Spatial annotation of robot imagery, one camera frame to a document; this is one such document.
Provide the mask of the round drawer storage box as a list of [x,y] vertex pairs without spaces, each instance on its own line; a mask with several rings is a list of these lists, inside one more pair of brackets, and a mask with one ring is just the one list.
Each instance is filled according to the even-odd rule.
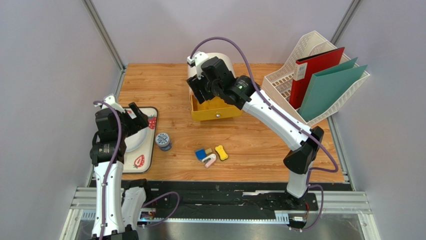
[[[233,73],[233,76],[236,77],[233,64],[231,59],[223,54],[218,52],[206,53],[210,58],[218,57],[222,59],[227,68]],[[226,118],[234,118],[242,115],[242,110],[239,110],[233,105],[226,104],[219,97],[215,97],[212,100],[207,100],[204,103],[200,104],[196,97],[194,96],[192,90],[189,88],[189,99],[191,102],[191,116],[194,121],[202,122],[209,120],[218,120]]]

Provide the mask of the blue patterned tape roll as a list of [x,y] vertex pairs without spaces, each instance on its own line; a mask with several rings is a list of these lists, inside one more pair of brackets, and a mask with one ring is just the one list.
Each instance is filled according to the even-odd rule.
[[172,148],[171,138],[165,132],[161,132],[156,135],[155,143],[157,144],[159,149],[162,151],[169,151]]

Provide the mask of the yellow bone-shaped eraser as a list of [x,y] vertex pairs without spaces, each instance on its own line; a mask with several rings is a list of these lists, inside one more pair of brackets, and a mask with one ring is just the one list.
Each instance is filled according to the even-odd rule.
[[216,153],[218,154],[218,156],[219,156],[219,159],[221,160],[221,161],[225,161],[225,160],[227,160],[228,158],[229,158],[229,155],[227,154],[227,152],[225,151],[225,149],[224,149],[224,147],[223,147],[223,145],[217,145],[215,148],[214,148],[214,150],[216,151]]

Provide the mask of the red file folder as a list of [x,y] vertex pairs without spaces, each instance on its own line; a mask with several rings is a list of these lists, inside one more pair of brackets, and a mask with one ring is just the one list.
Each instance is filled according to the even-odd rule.
[[301,107],[312,75],[338,65],[344,50],[345,47],[340,47],[296,60],[288,100],[294,109]]

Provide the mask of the teal file folder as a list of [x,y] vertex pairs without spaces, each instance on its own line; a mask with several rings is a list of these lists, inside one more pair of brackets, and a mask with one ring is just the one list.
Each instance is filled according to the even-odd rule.
[[367,65],[356,66],[357,58],[314,73],[299,115],[309,122],[326,112],[363,75]]

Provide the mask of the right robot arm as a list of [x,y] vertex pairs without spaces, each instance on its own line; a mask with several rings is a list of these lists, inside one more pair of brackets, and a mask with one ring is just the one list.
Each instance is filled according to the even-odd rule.
[[201,52],[199,56],[189,56],[187,64],[190,70],[195,71],[187,83],[200,104],[220,98],[260,120],[287,144],[290,152],[283,160],[289,170],[286,191],[296,199],[304,197],[308,189],[309,169],[319,151],[323,130],[297,121],[276,106],[250,77],[236,76],[217,56]]

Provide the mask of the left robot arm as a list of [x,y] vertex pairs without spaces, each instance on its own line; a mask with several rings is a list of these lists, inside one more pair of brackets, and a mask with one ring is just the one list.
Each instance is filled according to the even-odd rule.
[[94,101],[101,110],[95,113],[97,132],[89,156],[96,181],[96,214],[92,240],[137,240],[137,214],[146,200],[147,180],[133,180],[121,188],[125,139],[149,126],[148,116],[134,103],[127,110],[117,110],[103,101]]

